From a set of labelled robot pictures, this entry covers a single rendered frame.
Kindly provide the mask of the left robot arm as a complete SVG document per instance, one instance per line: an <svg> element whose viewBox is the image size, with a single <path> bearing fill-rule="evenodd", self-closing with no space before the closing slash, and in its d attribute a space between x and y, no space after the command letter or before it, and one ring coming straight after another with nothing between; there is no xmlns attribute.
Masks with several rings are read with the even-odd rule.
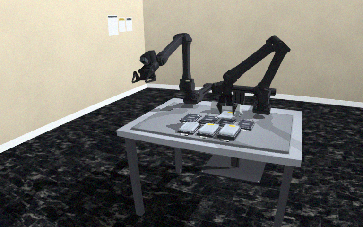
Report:
<svg viewBox="0 0 363 227"><path fill-rule="evenodd" d="M253 96L256 96L253 110L268 112L270 111L270 103L268 103L268 93L270 84L287 52L290 52L290 48L277 36L271 36L266 40L266 43L258 49L255 53L245 59L236 67L228 70L223 75L223 81L213 83L212 93L221 94L219 97L219 103L221 106L225 106L227 102L232 102L233 84L250 68L256 65L259 61L264 59L270 53L275 52L275 55L262 79L257 86L253 88ZM223 94L225 93L225 94Z"/></svg>

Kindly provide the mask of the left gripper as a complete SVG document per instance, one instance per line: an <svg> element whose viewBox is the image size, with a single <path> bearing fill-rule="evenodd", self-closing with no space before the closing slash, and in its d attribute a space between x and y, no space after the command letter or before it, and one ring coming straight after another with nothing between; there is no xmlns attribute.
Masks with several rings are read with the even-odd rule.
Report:
<svg viewBox="0 0 363 227"><path fill-rule="evenodd" d="M236 100L232 100L232 102L227 102L226 103L226 105L225 106L232 106L232 110L233 110L233 116L234 116L234 112L235 112L235 110L236 110L236 108L237 108L237 105L238 104L234 104L236 102ZM218 102L217 103L217 108L219 109L219 112L220 112L220 114L222 113L222 106L220 105L220 103Z"/></svg>

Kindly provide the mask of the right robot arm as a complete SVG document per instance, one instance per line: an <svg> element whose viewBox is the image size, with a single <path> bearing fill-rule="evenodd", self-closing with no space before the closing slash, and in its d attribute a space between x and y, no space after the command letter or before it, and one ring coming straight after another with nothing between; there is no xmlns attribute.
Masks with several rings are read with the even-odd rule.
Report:
<svg viewBox="0 0 363 227"><path fill-rule="evenodd" d="M173 40L156 55L154 50L148 51L140 56L140 62L144 64L141 69L153 69L157 70L159 66L163 66L170 55L182 44L182 64L183 64L183 75L180 79L179 89L185 92L186 96L184 101L196 102L198 101L200 94L196 94L194 79L191 78L190 74L190 44L192 38L188 33L176 34ZM190 81L186 81L190 80Z"/></svg>

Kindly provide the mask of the grey perforated work table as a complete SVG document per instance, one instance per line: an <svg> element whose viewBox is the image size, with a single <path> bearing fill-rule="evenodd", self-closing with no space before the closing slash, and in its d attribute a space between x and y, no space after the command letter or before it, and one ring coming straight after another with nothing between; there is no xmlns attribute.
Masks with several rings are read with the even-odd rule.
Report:
<svg viewBox="0 0 363 227"><path fill-rule="evenodd" d="M188 134L188 136L180 135L181 133L177 132L184 125L180 119L188 115L188 113L202 115L195 122L208 114L209 116L217 115L218 117L219 114L210 114L210 108L211 106L207 105L173 102L131 129L190 140L289 154L293 124L293 115L289 114L270 113L265 115L242 109L239 117L232 117L232 119L236 119L233 125L237 125L241 119L253 120L255 124L252 130L241 131L235 140L229 140L229 142L217 138L222 128L214 137L208 137L207 139L199 138L200 135L197 135L198 130L203 125L194 134Z"/></svg>

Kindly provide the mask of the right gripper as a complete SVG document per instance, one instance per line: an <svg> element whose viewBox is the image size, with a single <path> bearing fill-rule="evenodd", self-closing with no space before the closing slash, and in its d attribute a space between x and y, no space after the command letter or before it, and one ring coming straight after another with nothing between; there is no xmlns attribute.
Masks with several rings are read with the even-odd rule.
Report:
<svg viewBox="0 0 363 227"><path fill-rule="evenodd" d="M137 74L136 71L133 72L132 83L136 83L136 82L138 82L140 80L145 80L145 83L156 81L155 70L152 70L152 69L139 69L138 73L140 73L140 77L139 77L139 75ZM135 77L136 77L136 80L134 81ZM148 78L151 79L151 80L148 81Z"/></svg>

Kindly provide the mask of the grey operator panel with colored buttons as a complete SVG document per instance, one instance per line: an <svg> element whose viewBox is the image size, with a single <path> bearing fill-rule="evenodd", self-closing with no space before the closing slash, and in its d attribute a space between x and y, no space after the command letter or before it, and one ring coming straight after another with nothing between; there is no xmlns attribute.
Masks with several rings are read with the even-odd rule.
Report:
<svg viewBox="0 0 363 227"><path fill-rule="evenodd" d="M216 106L217 103L218 102L215 102L215 101L211 102L210 114L219 114L220 115L220 112ZM241 114L241 110L242 110L242 106L241 106L241 104L238 104L237 108L235 110L236 114L234 116L239 117L239 115ZM232 112L232 106L222 106L222 112L223 111Z"/></svg>

